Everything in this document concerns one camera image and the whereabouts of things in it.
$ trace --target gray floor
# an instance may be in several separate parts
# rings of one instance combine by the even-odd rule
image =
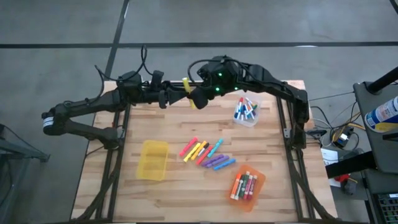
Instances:
[[[111,43],[122,4],[0,0],[0,44]],[[397,41],[397,21],[389,0],[132,0],[121,42]],[[40,115],[64,100],[95,96],[100,80],[94,65],[105,69],[109,51],[0,49],[0,123],[51,154],[46,164],[31,162],[13,223],[68,220],[87,141],[44,135]],[[277,78],[305,80],[309,98],[317,98],[352,91],[353,83],[378,78],[397,66],[397,53],[398,47],[149,49],[147,65],[164,71],[166,79],[179,80],[192,61],[227,54],[261,64]],[[119,49],[112,76],[139,63],[139,50]],[[312,105],[333,119],[353,102],[354,96],[346,95]],[[348,116],[349,110],[333,123]],[[76,120],[91,124],[93,116]],[[358,134],[359,146],[370,150],[366,135]],[[341,196],[335,202],[340,218],[367,220],[363,202]]]

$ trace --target wooden tabletop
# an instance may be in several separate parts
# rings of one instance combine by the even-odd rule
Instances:
[[[297,88],[305,88],[301,80],[288,82]],[[114,82],[106,82],[105,91],[115,87]],[[276,100],[267,93],[258,95],[263,101],[259,122],[253,128],[233,123],[232,115],[239,99],[238,92],[217,97],[209,101],[208,106],[202,110],[191,109],[186,99],[168,106],[165,110],[160,109],[157,103],[132,107],[114,221],[297,221]],[[112,120],[112,113],[99,112],[95,116],[94,126],[110,127]],[[312,126],[313,122],[310,120],[306,128]],[[206,140],[212,145],[219,138],[223,138],[224,143],[215,155],[226,154],[235,158],[237,162],[219,171],[198,167],[192,161],[184,163],[178,154],[194,136],[199,141]],[[163,181],[136,179],[142,143],[148,139],[169,143],[167,169]],[[92,141],[87,152],[99,146],[101,144],[98,141]],[[82,214],[98,193],[105,158],[104,149],[86,158],[72,218]],[[304,149],[304,160],[312,192],[328,212],[336,217],[335,203],[318,144],[307,145]],[[226,199],[226,192],[243,164],[252,166],[267,177],[251,213],[231,206]],[[300,198],[307,217],[302,192]]]

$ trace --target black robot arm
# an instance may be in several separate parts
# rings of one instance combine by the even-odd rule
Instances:
[[[193,81],[190,68],[198,62],[208,62],[197,74],[202,82]],[[161,108],[173,104],[182,98],[192,99],[198,109],[207,105],[208,100],[223,96],[236,90],[267,92],[279,96],[292,104],[294,117],[290,131],[291,145],[305,148],[304,124],[309,119],[307,92],[275,79],[260,65],[241,63],[227,56],[217,56],[211,60],[201,60],[189,66],[188,76],[195,89],[188,94],[182,83],[163,81],[163,73],[154,71],[151,82],[142,82],[136,72],[129,72],[116,81],[117,88],[106,92],[99,98],[85,99],[77,102],[63,102],[42,114],[45,134],[58,136],[65,133],[83,136],[89,140],[99,139],[105,149],[115,149],[121,145],[120,134],[116,127],[94,128],[80,124],[70,118],[99,111],[123,111],[127,104],[158,102]]]

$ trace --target yellow marker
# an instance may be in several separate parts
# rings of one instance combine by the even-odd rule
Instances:
[[[191,157],[192,154],[193,154],[194,152],[197,151],[197,149],[199,148],[199,146],[200,146],[200,143],[198,143],[198,144],[188,153],[188,155],[185,156],[184,162],[187,162],[187,161],[189,160],[189,157]]]
[[[201,143],[201,145],[199,146],[199,148],[197,149],[197,151],[193,154],[193,156],[191,157],[191,160],[194,160],[197,156],[198,156],[198,154],[199,154],[199,152],[201,151],[201,149],[203,149],[203,147],[205,147],[205,145],[206,145],[206,141],[203,141],[202,143]]]
[[[187,93],[191,93],[191,87],[190,87],[190,85],[188,83],[188,78],[183,78],[182,79],[182,84],[184,85],[185,91],[187,91]],[[191,104],[192,109],[196,108],[196,106],[195,106],[195,104],[193,103],[192,100],[189,100],[189,103]]]

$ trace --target yellow plastic container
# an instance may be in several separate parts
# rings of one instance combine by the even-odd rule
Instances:
[[[169,144],[163,141],[144,141],[136,172],[137,179],[163,180]]]

